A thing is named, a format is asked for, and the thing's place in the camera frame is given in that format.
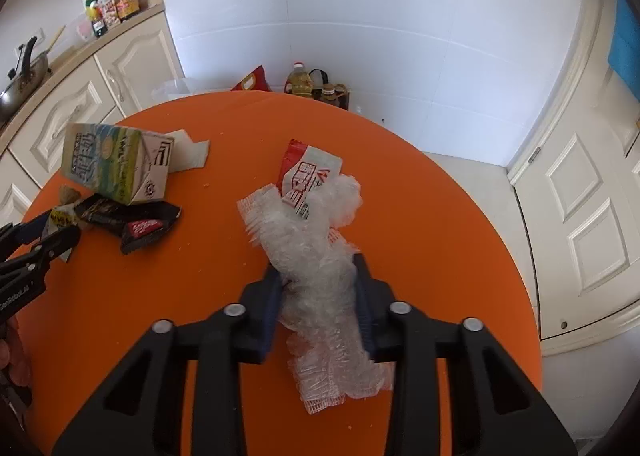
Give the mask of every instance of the kitchen cabinet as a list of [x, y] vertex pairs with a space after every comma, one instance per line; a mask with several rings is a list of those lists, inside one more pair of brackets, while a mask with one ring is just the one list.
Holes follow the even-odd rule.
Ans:
[[119, 36], [94, 58], [126, 116], [153, 106], [151, 92], [162, 83], [184, 77], [164, 13]]
[[180, 77], [162, 0], [52, 65], [0, 128], [0, 226], [19, 222], [60, 167], [68, 123], [119, 123], [152, 106], [154, 88]]
[[9, 150], [43, 187], [60, 167], [66, 125], [101, 122], [115, 106], [95, 61], [88, 59], [39, 104], [16, 133]]
[[11, 153], [0, 157], [0, 227], [20, 223], [40, 188], [15, 161]]

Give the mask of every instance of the crumpled plastic wrap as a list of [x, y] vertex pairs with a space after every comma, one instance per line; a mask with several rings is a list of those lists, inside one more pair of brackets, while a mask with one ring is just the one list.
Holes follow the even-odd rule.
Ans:
[[391, 364], [374, 364], [362, 347], [354, 311], [356, 247], [335, 230], [362, 204], [360, 184], [340, 175], [307, 195], [309, 216], [296, 216], [274, 185], [238, 202], [254, 244], [284, 278], [280, 321], [294, 334], [289, 361], [306, 410], [313, 414], [390, 389]]

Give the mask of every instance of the orange table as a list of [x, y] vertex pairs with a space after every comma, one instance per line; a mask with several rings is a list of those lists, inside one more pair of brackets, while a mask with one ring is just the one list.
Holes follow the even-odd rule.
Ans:
[[[123, 256], [117, 238], [94, 228], [82, 235], [69, 264], [52, 264], [47, 291], [20, 312], [33, 363], [28, 432], [44, 452], [153, 321], [199, 321], [260, 279], [267, 259], [249, 244], [236, 201], [276, 182], [292, 138], [342, 157], [342, 172], [361, 183], [364, 204], [342, 232], [362, 250], [372, 275], [436, 319], [482, 319], [540, 388], [536, 324], [507, 249], [471, 198], [402, 139], [325, 104], [260, 92], [181, 99], [125, 123], [160, 132], [183, 128], [194, 141], [210, 139], [209, 159], [203, 169], [169, 176], [166, 200], [184, 211], [161, 242]], [[26, 219], [55, 205], [62, 183], [55, 175]], [[279, 327], [267, 362], [241, 370], [248, 453], [381, 455], [390, 393], [309, 416], [287, 369], [286, 337]], [[188, 454], [188, 412], [185, 417]], [[445, 417], [443, 430], [447, 425]], [[449, 450], [445, 435], [442, 453]]]

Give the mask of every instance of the countertop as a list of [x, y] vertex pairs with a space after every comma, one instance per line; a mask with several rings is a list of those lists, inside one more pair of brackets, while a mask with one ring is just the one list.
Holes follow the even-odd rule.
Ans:
[[53, 61], [51, 64], [52, 74], [46, 78], [42, 85], [34, 91], [25, 101], [16, 114], [3, 128], [0, 128], [0, 156], [9, 146], [20, 127], [26, 122], [33, 111], [45, 99], [51, 91], [71, 72], [73, 72], [84, 61], [89, 59], [103, 46], [108, 45], [114, 39], [132, 29], [136, 25], [164, 11], [164, 0], [149, 0], [148, 7], [140, 14], [133, 16], [130, 20], [122, 22], [115, 29], [109, 30], [104, 36], [87, 43], [82, 48], [76, 50], [72, 55], [65, 58], [60, 64]]

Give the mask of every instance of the pan handle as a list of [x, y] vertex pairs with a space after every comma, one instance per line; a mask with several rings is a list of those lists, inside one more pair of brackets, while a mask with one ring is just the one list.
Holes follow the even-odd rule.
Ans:
[[118, 91], [118, 100], [120, 102], [124, 102], [124, 96], [122, 95], [122, 88], [120, 88], [120, 83], [113, 76], [113, 72], [111, 70], [107, 70], [107, 79], [111, 82], [114, 87], [114, 90]]
[[22, 58], [22, 68], [20, 70], [20, 74], [23, 79], [29, 78], [29, 70], [31, 68], [31, 52], [33, 51], [33, 47], [36, 44], [37, 37], [33, 36], [28, 42], [27, 46], [24, 49], [24, 57]]

